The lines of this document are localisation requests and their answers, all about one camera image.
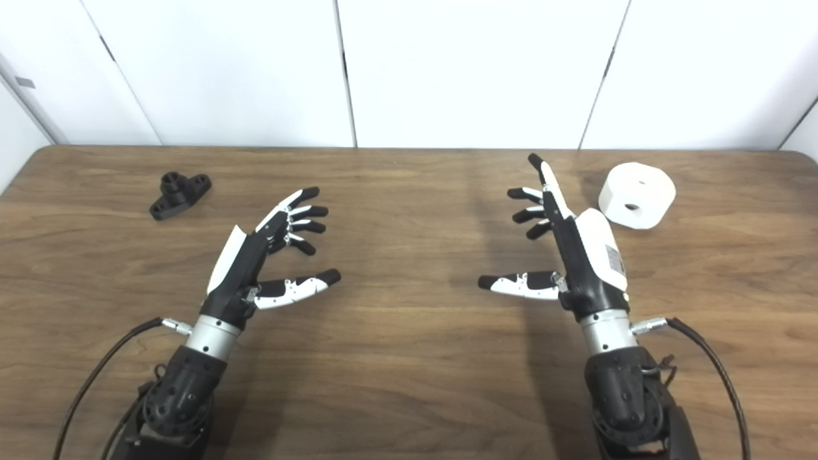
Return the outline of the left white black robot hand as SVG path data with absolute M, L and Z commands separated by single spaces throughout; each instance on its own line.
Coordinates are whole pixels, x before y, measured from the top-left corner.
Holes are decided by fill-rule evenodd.
M 340 281 L 335 268 L 295 279 L 258 279 L 268 257 L 286 247 L 307 256 L 316 253 L 298 232 L 325 232 L 325 225 L 314 218 L 327 216 L 327 207 L 303 205 L 319 194 L 319 187 L 300 189 L 275 206 L 253 232 L 245 233 L 238 226 L 231 230 L 208 281 L 199 310 L 202 316 L 242 331 L 256 311 L 292 305 Z

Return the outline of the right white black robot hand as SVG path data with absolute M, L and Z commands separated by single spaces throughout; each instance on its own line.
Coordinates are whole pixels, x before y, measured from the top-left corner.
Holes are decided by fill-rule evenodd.
M 573 213 L 549 163 L 535 153 L 529 154 L 528 161 L 537 170 L 541 187 L 508 190 L 510 198 L 534 203 L 512 219 L 517 224 L 536 221 L 525 234 L 529 240 L 554 236 L 564 273 L 482 275 L 479 288 L 525 299 L 558 300 L 577 321 L 604 311 L 629 312 L 626 273 L 605 216 L 591 208 L 579 215 Z

